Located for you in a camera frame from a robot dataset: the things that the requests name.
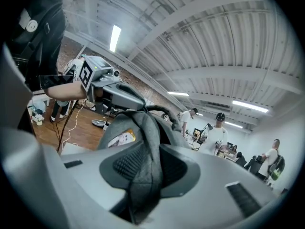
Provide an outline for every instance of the man in white shirt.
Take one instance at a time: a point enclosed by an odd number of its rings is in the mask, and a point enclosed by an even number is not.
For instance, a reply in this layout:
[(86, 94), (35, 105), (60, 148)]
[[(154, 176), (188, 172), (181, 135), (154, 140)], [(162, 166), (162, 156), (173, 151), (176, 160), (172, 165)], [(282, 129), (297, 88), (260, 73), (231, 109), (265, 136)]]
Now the man in white shirt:
[(182, 127), (182, 134), (183, 137), (185, 138), (185, 130), (186, 130), (186, 125), (189, 122), (191, 116), (195, 115), (198, 113), (198, 110), (196, 108), (193, 108), (191, 110), (184, 111), (180, 116), (180, 126)]
[(274, 140), (272, 148), (265, 154), (262, 154), (262, 160), (264, 161), (261, 168), (257, 172), (256, 176), (264, 181), (268, 177), (268, 168), (272, 165), (278, 157), (278, 148), (280, 146), (280, 140)]
[(203, 135), (207, 138), (202, 143), (198, 152), (216, 155), (221, 147), (228, 145), (228, 132), (223, 127), (223, 122), (225, 120), (224, 113), (219, 113), (216, 116), (216, 125), (213, 126), (212, 130), (206, 128)]

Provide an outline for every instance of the wooden floor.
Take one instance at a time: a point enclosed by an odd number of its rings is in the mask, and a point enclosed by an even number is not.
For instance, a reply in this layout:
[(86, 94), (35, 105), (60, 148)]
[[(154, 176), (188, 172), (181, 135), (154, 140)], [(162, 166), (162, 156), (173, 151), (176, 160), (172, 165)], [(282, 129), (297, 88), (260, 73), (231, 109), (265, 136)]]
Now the wooden floor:
[[(56, 129), (56, 123), (58, 122), (57, 126), (59, 133), (61, 135), (61, 131), (65, 123), (65, 120), (60, 121), (61, 119), (59, 118), (59, 114), (60, 114), (60, 110), (59, 110), (55, 122), (53, 123), (50, 122), (50, 115), (53, 111), (53, 105), (54, 105), (54, 100), (51, 100), (50, 105), (47, 106), (46, 108), (46, 112), (43, 113), (44, 121), (42, 125), (37, 126), (36, 122), (33, 122), (33, 127), (35, 130), (36, 137), (40, 143), (48, 144), (53, 146), (54, 148), (57, 148), (59, 144), (59, 139), (57, 137), (58, 134)], [(79, 111), (78, 108), (74, 109), (74, 112), (65, 127), (62, 141), (66, 140), (69, 137), (68, 131), (75, 127), (75, 117), (78, 111)], [(96, 112), (83, 108), (79, 112), (79, 115), (77, 117), (76, 128), (70, 131), (71, 138), (68, 140), (68, 142), (77, 143), (78, 146), (95, 150), (97, 148), (97, 145), (101, 137), (104, 135), (105, 131), (102, 128), (92, 124), (92, 120), (94, 119), (105, 120), (109, 122), (112, 122), (113, 120), (113, 118), (102, 116)]]

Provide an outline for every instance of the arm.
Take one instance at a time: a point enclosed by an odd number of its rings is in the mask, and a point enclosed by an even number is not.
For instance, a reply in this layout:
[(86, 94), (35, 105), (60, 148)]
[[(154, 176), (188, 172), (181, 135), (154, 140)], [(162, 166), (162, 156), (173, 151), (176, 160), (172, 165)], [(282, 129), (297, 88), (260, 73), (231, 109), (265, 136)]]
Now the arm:
[(185, 137), (185, 131), (186, 131), (186, 122), (183, 123), (183, 126), (182, 126), (182, 134), (183, 134), (183, 137)]
[[(86, 91), (82, 87), (80, 81), (59, 86), (53, 86), (48, 89), (45, 89), (44, 92), (47, 94), (48, 97), (60, 101), (71, 101), (87, 98)], [(95, 89), (94, 93), (97, 97), (102, 97), (102, 88)]]
[(262, 160), (265, 161), (267, 159), (267, 156), (265, 154), (262, 154)]
[(262, 154), (262, 160), (265, 161), (270, 156), (271, 152), (272, 152), (272, 149), (270, 149), (267, 153)]

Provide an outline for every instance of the air vent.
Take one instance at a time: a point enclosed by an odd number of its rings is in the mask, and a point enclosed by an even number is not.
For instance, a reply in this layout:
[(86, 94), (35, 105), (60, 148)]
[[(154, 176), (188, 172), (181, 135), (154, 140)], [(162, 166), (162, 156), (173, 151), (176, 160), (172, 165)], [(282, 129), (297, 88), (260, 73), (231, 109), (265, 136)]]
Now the air vent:
[(204, 106), (204, 108), (207, 111), (213, 112), (213, 113), (224, 113), (226, 116), (230, 115), (231, 109), (229, 107), (222, 107), (222, 106), (218, 106), (218, 105), (214, 105), (214, 104), (206, 104)]
[(225, 185), (239, 207), (244, 217), (248, 217), (258, 211), (261, 207), (254, 197), (243, 187), (240, 182)]

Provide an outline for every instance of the white cable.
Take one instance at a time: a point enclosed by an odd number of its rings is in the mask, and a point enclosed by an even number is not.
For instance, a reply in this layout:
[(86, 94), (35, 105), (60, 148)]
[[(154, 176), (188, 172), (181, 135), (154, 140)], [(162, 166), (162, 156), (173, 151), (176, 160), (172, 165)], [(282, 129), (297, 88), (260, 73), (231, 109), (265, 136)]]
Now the white cable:
[(82, 105), (81, 109), (80, 109), (80, 110), (77, 112), (77, 114), (76, 114), (76, 117), (75, 117), (75, 127), (68, 131), (68, 132), (69, 132), (69, 138), (68, 138), (67, 140), (64, 140), (64, 141), (62, 142), (62, 145), (61, 145), (61, 149), (62, 149), (62, 150), (63, 150), (63, 143), (66, 142), (66, 141), (68, 141), (68, 140), (71, 138), (70, 131), (73, 131), (73, 130), (76, 128), (76, 126), (77, 126), (77, 116), (78, 116), (79, 112), (82, 110), (82, 108), (84, 107), (84, 105), (85, 105), (85, 103)]

